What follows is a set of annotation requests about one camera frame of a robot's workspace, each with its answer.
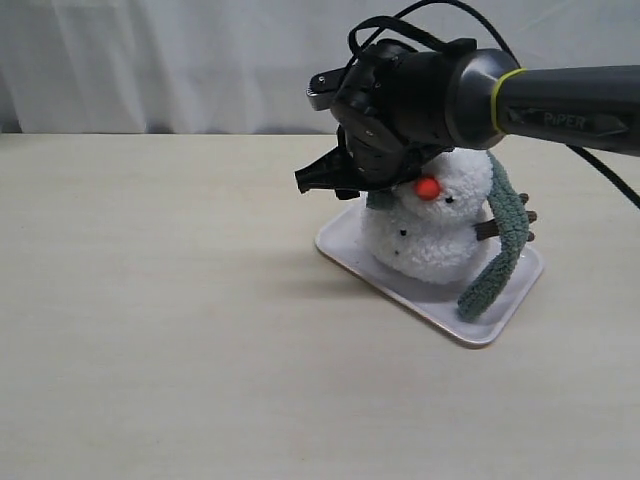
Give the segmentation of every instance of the white backdrop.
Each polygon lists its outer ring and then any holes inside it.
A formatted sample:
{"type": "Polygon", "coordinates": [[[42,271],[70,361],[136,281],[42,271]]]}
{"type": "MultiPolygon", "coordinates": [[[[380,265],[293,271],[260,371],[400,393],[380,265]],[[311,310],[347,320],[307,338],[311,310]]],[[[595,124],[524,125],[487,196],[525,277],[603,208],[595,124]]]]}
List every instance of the white backdrop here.
{"type": "MultiPolygon", "coordinates": [[[[304,92],[409,0],[0,0],[0,123],[25,132],[333,132],[304,92]]],[[[638,0],[469,0],[529,68],[640,63],[638,0]]],[[[409,20],[492,42],[471,17],[409,20]]]]}

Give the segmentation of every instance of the orange pompom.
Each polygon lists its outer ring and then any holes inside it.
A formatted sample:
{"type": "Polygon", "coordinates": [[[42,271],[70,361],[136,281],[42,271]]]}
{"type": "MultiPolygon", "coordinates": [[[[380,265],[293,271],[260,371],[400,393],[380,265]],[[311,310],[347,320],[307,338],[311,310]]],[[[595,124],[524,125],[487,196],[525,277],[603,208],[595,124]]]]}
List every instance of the orange pompom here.
{"type": "Polygon", "coordinates": [[[429,202],[440,196],[442,189],[440,184],[433,177],[422,177],[413,184],[413,191],[421,200],[429,202]]]}

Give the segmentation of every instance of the table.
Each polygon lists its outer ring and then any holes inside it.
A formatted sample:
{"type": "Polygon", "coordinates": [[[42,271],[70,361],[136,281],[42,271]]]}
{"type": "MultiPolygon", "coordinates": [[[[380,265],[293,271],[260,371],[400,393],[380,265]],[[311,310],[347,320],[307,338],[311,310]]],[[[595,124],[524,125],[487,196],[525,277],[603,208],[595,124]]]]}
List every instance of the table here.
{"type": "Polygon", "coordinates": [[[501,143],[547,269],[466,350],[315,250],[334,142],[0,137],[0,478],[638,478],[640,212],[501,143]]]}

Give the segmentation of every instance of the fluffy white snowman body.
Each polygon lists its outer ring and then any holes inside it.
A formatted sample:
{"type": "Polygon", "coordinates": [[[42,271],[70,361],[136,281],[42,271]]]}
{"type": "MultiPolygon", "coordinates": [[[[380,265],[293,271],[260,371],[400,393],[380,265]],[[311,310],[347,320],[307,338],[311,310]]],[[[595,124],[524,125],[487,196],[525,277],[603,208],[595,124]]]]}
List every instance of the fluffy white snowman body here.
{"type": "Polygon", "coordinates": [[[487,255],[475,225],[487,220],[491,160],[483,151],[456,149],[431,160],[422,174],[393,189],[390,209],[364,208],[364,247],[408,277],[440,285],[463,280],[487,255]]]}

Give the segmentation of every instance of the white plastic tray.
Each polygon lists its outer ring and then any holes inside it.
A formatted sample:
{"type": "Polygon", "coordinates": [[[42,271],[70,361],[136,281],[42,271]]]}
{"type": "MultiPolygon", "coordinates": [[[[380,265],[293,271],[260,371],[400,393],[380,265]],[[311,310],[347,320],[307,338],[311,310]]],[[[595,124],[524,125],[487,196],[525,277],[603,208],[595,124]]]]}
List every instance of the white plastic tray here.
{"type": "MultiPolygon", "coordinates": [[[[485,347],[498,338],[544,270],[540,254],[527,245],[496,302],[473,323],[461,321],[456,314],[458,296],[486,263],[457,287],[439,287],[406,277],[378,262],[360,245],[360,208],[361,202],[355,201],[325,225],[316,237],[318,250],[468,348],[485,347]]],[[[497,240],[489,241],[487,262],[500,251],[497,240]]]]}

